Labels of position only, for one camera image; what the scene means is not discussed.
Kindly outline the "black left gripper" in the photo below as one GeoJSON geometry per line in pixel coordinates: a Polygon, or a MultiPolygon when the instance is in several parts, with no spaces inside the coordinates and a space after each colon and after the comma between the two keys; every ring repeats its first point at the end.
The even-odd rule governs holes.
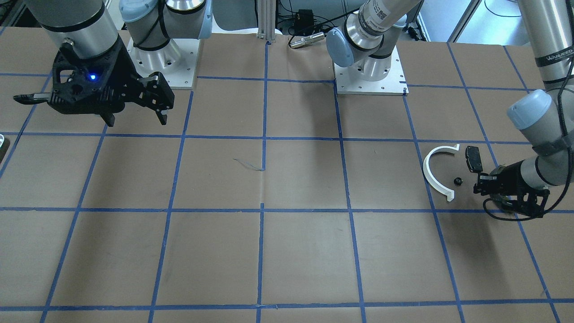
{"type": "MultiPolygon", "coordinates": [[[[497,176],[479,173],[478,182],[473,186],[473,193],[482,196],[498,193],[498,184],[495,183],[496,180],[497,176]]],[[[520,173],[517,194],[515,196],[508,196],[510,200],[507,204],[510,206],[510,213],[544,215],[549,194],[550,191],[547,186],[532,188],[525,182],[520,173]]]]}

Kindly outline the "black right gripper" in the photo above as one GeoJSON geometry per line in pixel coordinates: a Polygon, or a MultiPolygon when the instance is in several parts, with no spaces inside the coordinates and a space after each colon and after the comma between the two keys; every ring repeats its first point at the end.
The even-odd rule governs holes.
{"type": "Polygon", "coordinates": [[[52,66],[47,101],[62,114],[96,114],[108,127],[126,102],[152,109],[161,125],[174,108],[175,95],[162,72],[141,77],[120,36],[106,52],[80,59],[69,39],[63,41],[52,66]]]}

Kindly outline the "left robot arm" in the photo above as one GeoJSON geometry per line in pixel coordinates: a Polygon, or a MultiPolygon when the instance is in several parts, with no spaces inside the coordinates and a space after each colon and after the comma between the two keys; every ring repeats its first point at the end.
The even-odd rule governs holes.
{"type": "MultiPolygon", "coordinates": [[[[418,4],[416,0],[368,0],[339,27],[327,32],[332,61],[350,67],[384,59],[396,44],[390,29],[418,4]]],[[[482,170],[479,149],[465,150],[467,167],[478,175],[475,194],[519,221],[542,218],[565,197],[573,182],[573,8],[570,0],[519,0],[518,7],[544,88],[508,108],[513,125],[535,156],[482,170]]]]}

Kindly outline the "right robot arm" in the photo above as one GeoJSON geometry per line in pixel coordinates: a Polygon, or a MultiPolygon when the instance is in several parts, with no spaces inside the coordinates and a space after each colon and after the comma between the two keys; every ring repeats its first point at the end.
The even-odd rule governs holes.
{"type": "Polygon", "coordinates": [[[59,51],[52,90],[21,94],[23,105],[47,103],[61,114],[94,114],[112,127],[127,102],[152,109],[165,125],[175,95],[168,76],[186,67],[177,39],[207,39],[210,0],[121,0],[132,40],[127,49],[102,0],[27,0],[59,51]]]}

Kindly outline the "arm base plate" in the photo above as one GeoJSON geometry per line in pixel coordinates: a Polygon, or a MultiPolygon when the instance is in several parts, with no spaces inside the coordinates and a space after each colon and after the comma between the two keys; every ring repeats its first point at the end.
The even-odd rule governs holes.
{"type": "Polygon", "coordinates": [[[200,39],[170,39],[161,49],[144,51],[133,46],[130,39],[127,51],[141,76],[161,72],[172,89],[192,90],[202,41],[200,39]]]}
{"type": "Polygon", "coordinates": [[[389,57],[367,57],[350,67],[333,64],[337,92],[343,95],[405,96],[409,93],[398,49],[389,57]]]}

